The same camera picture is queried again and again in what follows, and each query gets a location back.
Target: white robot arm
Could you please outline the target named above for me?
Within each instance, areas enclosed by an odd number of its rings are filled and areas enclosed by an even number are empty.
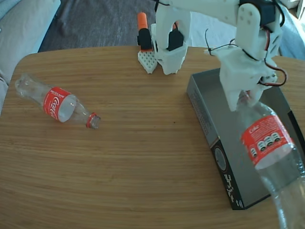
[[[231,111],[236,110],[241,91],[250,91],[258,101],[265,89],[279,85],[275,74],[279,69],[271,59],[282,38],[282,11],[275,0],[157,0],[151,34],[164,74],[177,73],[184,62],[191,11],[237,27],[236,46],[210,50],[221,62],[220,81]],[[179,29],[173,31],[175,22]]]

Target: bottle neck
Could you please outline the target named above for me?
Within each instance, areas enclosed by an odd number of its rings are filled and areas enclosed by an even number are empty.
[[[241,111],[244,107],[253,107],[256,104],[253,98],[245,91],[242,91],[239,95],[237,102],[237,111]]]
[[[91,129],[98,129],[101,118],[96,115],[96,113],[92,113],[87,120],[86,127]]]

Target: wood grain surface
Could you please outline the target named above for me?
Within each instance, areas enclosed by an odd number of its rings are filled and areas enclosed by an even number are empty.
[[[220,67],[190,48],[182,69],[148,75],[138,47],[42,52],[17,66],[0,117],[1,229],[270,229],[271,199],[231,210],[186,95],[192,73]],[[276,57],[305,129],[305,63]],[[76,94],[98,130],[65,125],[20,99],[23,72]]]

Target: coca-cola bottle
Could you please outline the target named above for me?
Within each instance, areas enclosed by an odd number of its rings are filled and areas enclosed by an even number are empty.
[[[17,94],[34,101],[45,113],[62,123],[79,123],[97,129],[100,117],[90,113],[79,99],[59,88],[47,85],[24,73],[15,83]]]
[[[286,128],[267,105],[242,93],[241,141],[277,208],[281,229],[305,229],[305,169]]]

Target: gray box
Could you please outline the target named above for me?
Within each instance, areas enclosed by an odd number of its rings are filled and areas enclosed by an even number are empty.
[[[187,93],[218,165],[232,209],[247,209],[270,196],[239,141],[237,113],[229,109],[219,69],[192,75]],[[264,91],[261,102],[278,114],[304,159],[305,141],[281,90],[273,87]]]

